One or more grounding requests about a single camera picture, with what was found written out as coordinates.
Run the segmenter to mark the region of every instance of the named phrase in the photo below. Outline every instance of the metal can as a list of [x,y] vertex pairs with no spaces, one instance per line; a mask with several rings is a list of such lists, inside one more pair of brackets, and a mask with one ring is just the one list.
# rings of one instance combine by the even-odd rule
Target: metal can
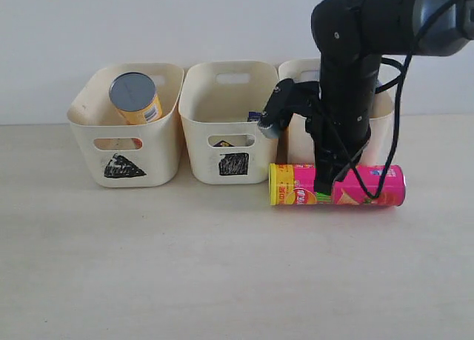
[[[359,166],[357,171],[367,189],[375,194],[384,166]],[[384,189],[378,199],[370,199],[362,190],[355,173],[351,170],[342,182],[336,182],[333,193],[327,196],[314,191],[316,168],[311,164],[271,164],[270,203],[280,204],[337,204],[380,205],[399,207],[404,203],[406,184],[399,166],[390,167]]]
[[155,83],[143,73],[129,72],[117,77],[109,96],[129,125],[151,123],[163,115]]

